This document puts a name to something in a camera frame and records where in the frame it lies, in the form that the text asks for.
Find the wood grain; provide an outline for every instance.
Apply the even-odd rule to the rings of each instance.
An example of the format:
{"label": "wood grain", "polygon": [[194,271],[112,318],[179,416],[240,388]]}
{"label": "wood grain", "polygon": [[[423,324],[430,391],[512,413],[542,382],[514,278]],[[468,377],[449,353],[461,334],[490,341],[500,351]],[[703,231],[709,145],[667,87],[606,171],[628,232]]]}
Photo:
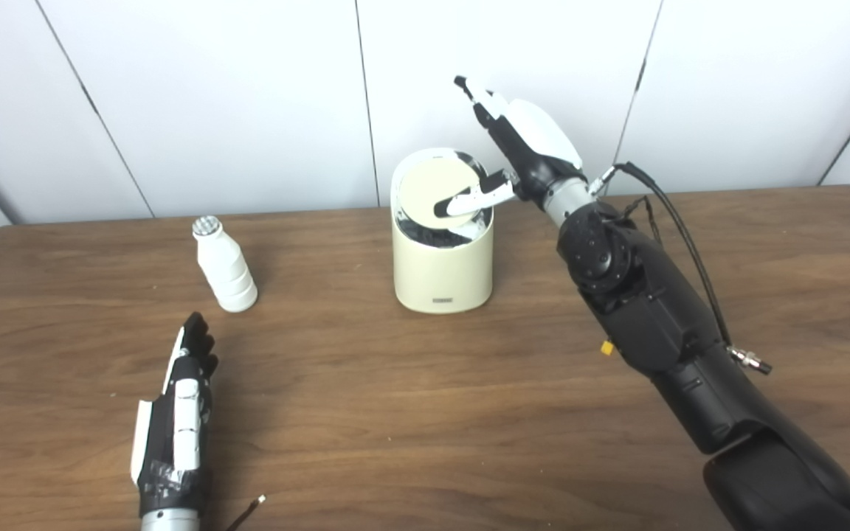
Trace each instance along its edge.
{"label": "wood grain", "polygon": [[[850,187],[674,202],[735,340],[776,367],[751,378],[850,471]],[[262,492],[247,529],[727,529],[705,457],[599,353],[556,229],[498,215],[494,295],[456,316],[395,300],[386,209],[226,216],[260,289],[240,315],[188,219],[0,229],[0,529],[137,527],[136,401],[192,310],[222,358],[206,529]]]}

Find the round lid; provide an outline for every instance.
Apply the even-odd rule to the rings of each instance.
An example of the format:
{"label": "round lid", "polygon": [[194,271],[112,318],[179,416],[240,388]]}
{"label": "round lid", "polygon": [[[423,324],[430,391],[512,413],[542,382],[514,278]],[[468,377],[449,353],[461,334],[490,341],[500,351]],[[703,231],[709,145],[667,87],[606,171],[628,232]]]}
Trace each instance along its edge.
{"label": "round lid", "polygon": [[478,174],[456,158],[428,159],[399,176],[398,205],[412,221],[429,229],[451,229],[474,218],[474,212],[439,218],[435,203],[478,185]]}

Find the robotic forearm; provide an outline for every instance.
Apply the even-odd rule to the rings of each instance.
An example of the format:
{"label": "robotic forearm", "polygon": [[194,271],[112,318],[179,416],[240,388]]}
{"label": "robotic forearm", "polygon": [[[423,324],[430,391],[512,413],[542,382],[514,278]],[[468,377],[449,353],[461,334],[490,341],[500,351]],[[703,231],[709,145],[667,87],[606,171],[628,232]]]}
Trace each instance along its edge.
{"label": "robotic forearm", "polygon": [[[714,313],[661,246],[599,201],[615,171],[647,175],[629,162],[588,184],[576,149],[546,112],[507,103],[463,77],[455,83],[516,171],[497,174],[492,202],[519,196],[559,226],[557,252],[618,352],[654,384],[698,449],[715,454],[705,483],[730,524],[742,531],[850,529],[848,475],[736,361],[766,366],[726,344]],[[435,214],[489,206],[483,188],[439,203]]]}
{"label": "robotic forearm", "polygon": [[186,320],[176,336],[162,394],[139,402],[131,478],[139,488],[144,531],[198,531],[208,502],[209,379],[218,365],[208,330],[198,312]]}

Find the plastic bottle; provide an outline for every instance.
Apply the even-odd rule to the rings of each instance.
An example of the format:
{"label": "plastic bottle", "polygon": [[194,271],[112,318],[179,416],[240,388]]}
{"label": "plastic bottle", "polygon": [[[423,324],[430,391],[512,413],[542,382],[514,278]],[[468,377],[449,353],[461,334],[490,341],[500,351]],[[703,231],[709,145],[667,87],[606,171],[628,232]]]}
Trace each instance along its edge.
{"label": "plastic bottle", "polygon": [[243,312],[258,299],[242,249],[222,228],[214,215],[203,215],[192,225],[198,240],[198,265],[226,312]]}

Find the black cable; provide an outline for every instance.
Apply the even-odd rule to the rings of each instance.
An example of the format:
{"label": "black cable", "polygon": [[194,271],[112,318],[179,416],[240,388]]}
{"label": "black cable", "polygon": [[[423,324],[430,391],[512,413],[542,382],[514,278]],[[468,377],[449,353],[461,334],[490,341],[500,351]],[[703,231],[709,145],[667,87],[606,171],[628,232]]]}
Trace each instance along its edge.
{"label": "black cable", "polygon": [[251,513],[253,513],[254,510],[256,510],[256,508],[258,508],[261,504],[263,504],[264,500],[266,500],[266,499],[267,498],[262,494],[262,495],[258,496],[257,498],[255,498],[254,501],[251,501],[251,503],[249,504],[249,508],[247,508],[245,510],[245,512],[243,512],[241,514],[241,516],[236,518],[235,521],[232,522],[232,525],[229,525],[229,528],[227,528],[225,531],[236,531],[239,528],[239,526],[245,520],[247,520],[247,517],[250,517]]}
{"label": "black cable", "polygon": [[652,228],[652,236],[654,236],[654,241],[658,242],[659,246],[664,246],[664,244],[661,243],[661,231],[658,231],[658,224],[654,221],[654,208],[652,208],[651,201],[648,201],[647,195],[642,195],[640,198],[635,199],[632,204],[625,207],[625,209],[621,212],[621,217],[623,219],[628,219],[628,217],[632,215],[632,212],[634,212],[635,209],[638,208],[638,205],[640,205],[641,203],[645,203],[645,209],[648,212],[648,225]]}
{"label": "black cable", "polygon": [[674,219],[674,225],[677,226],[677,231],[680,232],[681,238],[684,239],[685,245],[688,246],[688,252],[691,253],[691,259],[694,260],[697,273],[701,276],[701,283],[704,285],[704,291],[708,294],[708,301],[711,303],[711,310],[714,313],[715,320],[717,320],[717,327],[719,328],[723,342],[728,345],[732,345],[733,342],[730,340],[730,333],[726,328],[726,321],[723,319],[723,312],[721,311],[719,302],[717,302],[717,295],[714,293],[714,286],[711,283],[711,277],[708,276],[708,270],[704,268],[704,262],[701,260],[701,254],[697,251],[697,246],[694,245],[694,239],[691,239],[691,233],[688,232],[688,226],[685,225],[681,216],[677,214],[677,209],[675,209],[674,205],[671,204],[671,199],[668,199],[668,196],[657,185],[657,182],[654,182],[654,179],[638,168],[638,166],[635,166],[631,162],[625,162],[625,164],[617,164],[615,167],[618,170],[624,171],[628,175],[636,178],[639,182],[641,182],[641,184],[647,186],[657,196],[657,198],[661,200],[665,209],[668,210],[668,214],[671,215],[671,219]]}

